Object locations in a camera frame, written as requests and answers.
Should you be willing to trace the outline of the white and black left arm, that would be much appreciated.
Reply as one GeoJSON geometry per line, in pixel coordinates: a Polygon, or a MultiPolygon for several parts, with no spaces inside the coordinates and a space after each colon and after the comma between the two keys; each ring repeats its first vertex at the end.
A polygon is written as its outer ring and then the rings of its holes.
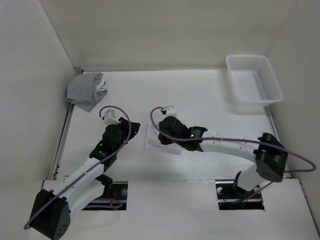
{"type": "Polygon", "coordinates": [[[107,125],[101,141],[72,175],[55,188],[38,192],[26,227],[59,240],[75,215],[97,198],[108,199],[113,180],[105,172],[117,159],[119,150],[137,135],[140,126],[122,117],[107,125]]]}

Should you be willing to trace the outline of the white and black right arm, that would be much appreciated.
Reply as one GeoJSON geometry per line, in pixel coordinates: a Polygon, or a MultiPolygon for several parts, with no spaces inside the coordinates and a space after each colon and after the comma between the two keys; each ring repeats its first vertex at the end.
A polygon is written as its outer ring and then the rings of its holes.
{"type": "Polygon", "coordinates": [[[164,146],[176,144],[191,152],[214,152],[240,157],[253,163],[246,170],[239,171],[233,181],[232,187],[225,193],[236,199],[245,199],[253,193],[253,189],[269,181],[280,183],[283,180],[288,154],[273,146],[282,148],[283,145],[270,133],[264,132],[258,138],[258,146],[251,142],[226,141],[218,133],[209,131],[205,127],[187,127],[176,117],[167,116],[158,124],[159,130],[164,134],[182,139],[172,140],[158,135],[160,143],[164,146]],[[218,140],[203,140],[203,138],[221,138],[218,140]]]}

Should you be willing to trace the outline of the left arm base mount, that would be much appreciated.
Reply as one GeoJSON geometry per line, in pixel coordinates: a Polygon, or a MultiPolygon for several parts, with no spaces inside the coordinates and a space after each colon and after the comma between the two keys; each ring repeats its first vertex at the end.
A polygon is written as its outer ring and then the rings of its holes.
{"type": "Polygon", "coordinates": [[[103,194],[91,201],[83,211],[125,211],[127,209],[128,182],[116,181],[103,194]]]}

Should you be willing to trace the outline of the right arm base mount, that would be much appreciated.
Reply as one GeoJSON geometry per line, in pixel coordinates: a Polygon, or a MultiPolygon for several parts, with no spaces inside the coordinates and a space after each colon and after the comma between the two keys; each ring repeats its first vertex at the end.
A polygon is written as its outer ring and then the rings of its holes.
{"type": "Polygon", "coordinates": [[[265,204],[257,185],[251,191],[235,189],[233,181],[215,182],[218,208],[221,211],[264,210],[265,204]]]}

